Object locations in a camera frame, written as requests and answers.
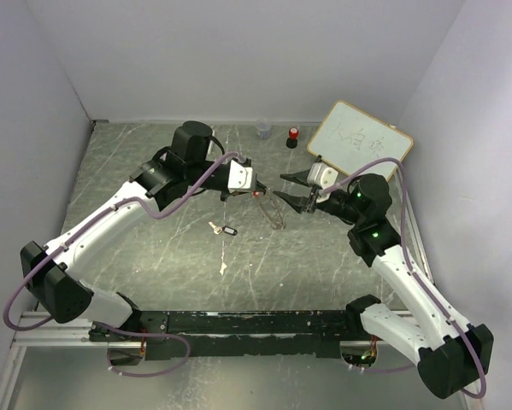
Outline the metal disc with keyrings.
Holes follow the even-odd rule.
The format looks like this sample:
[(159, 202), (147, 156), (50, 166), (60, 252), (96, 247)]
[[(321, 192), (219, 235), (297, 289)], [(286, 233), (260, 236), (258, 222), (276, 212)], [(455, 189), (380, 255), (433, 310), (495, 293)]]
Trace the metal disc with keyrings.
[(286, 222), (277, 196), (270, 191), (263, 194), (264, 195), (261, 197), (254, 198), (265, 220), (270, 224), (273, 230), (280, 231), (285, 229)]

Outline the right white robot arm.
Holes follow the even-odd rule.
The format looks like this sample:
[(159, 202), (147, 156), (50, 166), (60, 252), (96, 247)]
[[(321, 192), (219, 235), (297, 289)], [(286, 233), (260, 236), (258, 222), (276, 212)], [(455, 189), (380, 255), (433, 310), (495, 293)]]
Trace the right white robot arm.
[(375, 296), (347, 305), (346, 333), (357, 340), (368, 334), (391, 345), (417, 369), (421, 381), (436, 397), (445, 399), (480, 382), (475, 397), (486, 393), (494, 336), (484, 324), (473, 325), (438, 291), (417, 266), (404, 239), (386, 213), (392, 204), (385, 177), (356, 176), (345, 190), (333, 188), (337, 172), (323, 163), (311, 169), (281, 174), (285, 181), (310, 189), (308, 196), (276, 195), (296, 212), (321, 211), (351, 228), (350, 246), (402, 300), (413, 323), (393, 313)]

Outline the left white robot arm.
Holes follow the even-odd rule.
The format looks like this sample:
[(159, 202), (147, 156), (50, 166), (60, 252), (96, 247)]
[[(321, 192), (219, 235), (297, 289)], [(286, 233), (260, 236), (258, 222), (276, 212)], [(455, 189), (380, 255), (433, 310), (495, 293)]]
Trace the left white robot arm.
[(89, 285), (85, 269), (138, 222), (163, 220), (200, 192), (216, 191), (221, 200), (265, 193), (250, 158), (222, 151), (208, 160), (210, 146), (219, 143), (210, 126), (184, 122), (172, 143), (141, 164), (96, 211), (60, 237), (44, 245), (31, 241), (21, 249), (24, 287), (51, 319), (60, 324), (77, 318), (103, 322), (123, 341), (139, 335), (142, 320), (135, 304), (119, 292)]

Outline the red black stamp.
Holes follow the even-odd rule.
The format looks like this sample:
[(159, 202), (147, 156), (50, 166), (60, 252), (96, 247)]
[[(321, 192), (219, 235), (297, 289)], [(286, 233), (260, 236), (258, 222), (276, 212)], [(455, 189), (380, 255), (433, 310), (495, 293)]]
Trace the red black stamp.
[(291, 127), (288, 132), (288, 138), (286, 139), (286, 147), (289, 149), (295, 149), (298, 144), (299, 129), (297, 127)]

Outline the key with black tag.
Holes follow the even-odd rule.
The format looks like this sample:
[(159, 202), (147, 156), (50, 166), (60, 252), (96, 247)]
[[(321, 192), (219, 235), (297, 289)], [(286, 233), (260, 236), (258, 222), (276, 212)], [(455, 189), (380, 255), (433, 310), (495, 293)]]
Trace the key with black tag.
[(226, 234), (233, 237), (238, 235), (238, 231), (236, 229), (227, 225), (218, 226), (214, 222), (210, 221), (209, 226), (212, 228), (212, 231), (215, 235)]

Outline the small whiteboard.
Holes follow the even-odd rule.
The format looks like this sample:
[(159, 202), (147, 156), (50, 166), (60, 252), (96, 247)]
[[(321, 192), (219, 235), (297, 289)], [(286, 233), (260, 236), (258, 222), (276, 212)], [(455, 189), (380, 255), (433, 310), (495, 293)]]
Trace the small whiteboard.
[(347, 102), (337, 101), (309, 140), (307, 151), (344, 175), (391, 157), (403, 161), (412, 137)]

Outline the small clear cup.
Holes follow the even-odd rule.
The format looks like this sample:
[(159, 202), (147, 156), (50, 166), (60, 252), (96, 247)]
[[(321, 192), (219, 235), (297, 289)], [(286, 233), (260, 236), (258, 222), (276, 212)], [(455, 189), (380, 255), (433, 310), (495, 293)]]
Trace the small clear cup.
[(262, 140), (269, 139), (272, 132), (272, 126), (266, 119), (258, 119), (256, 121), (256, 131)]

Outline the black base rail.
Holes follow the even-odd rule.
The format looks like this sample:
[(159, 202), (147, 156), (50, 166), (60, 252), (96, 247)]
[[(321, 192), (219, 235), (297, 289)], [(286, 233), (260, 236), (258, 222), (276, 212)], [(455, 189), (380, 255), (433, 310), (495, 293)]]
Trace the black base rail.
[(345, 310), (260, 312), (143, 311), (125, 325), (131, 336), (100, 325), (89, 340), (144, 350), (146, 360), (308, 354), (338, 359), (370, 335)]

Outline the aluminium frame rail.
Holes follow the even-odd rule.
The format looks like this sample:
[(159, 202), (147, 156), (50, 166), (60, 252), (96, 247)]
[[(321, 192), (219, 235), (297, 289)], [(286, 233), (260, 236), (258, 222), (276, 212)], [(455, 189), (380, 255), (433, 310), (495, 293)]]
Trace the aluminium frame rail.
[(30, 331), (17, 331), (13, 336), (12, 347), (88, 347), (91, 322), (74, 319), (66, 324), (54, 320)]

